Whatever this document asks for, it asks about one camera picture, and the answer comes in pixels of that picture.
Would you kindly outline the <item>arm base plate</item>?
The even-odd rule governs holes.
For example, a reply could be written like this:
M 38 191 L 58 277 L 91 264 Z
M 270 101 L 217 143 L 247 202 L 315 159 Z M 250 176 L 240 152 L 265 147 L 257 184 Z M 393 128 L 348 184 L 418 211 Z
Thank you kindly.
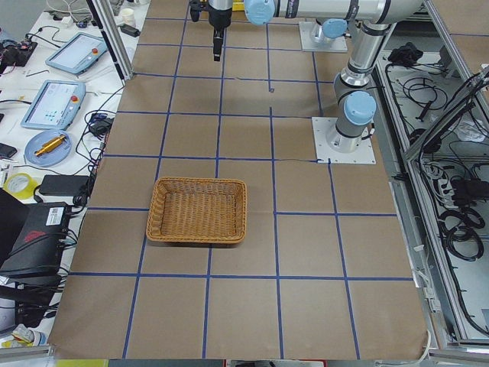
M 337 118 L 312 117 L 316 160 L 321 164 L 376 164 L 369 131 L 346 138 L 336 129 Z
M 301 21 L 299 27 L 302 51 L 340 54 L 348 52 L 344 36 L 348 29 L 346 20 L 330 18 L 322 24 L 317 21 Z

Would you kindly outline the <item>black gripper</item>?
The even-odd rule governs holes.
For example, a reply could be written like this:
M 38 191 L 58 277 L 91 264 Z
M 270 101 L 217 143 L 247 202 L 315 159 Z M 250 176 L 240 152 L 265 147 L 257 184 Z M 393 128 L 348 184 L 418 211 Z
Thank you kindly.
M 232 21 L 232 0 L 208 0 L 209 23 L 213 31 L 213 60 L 220 61 L 222 55 L 222 29 Z

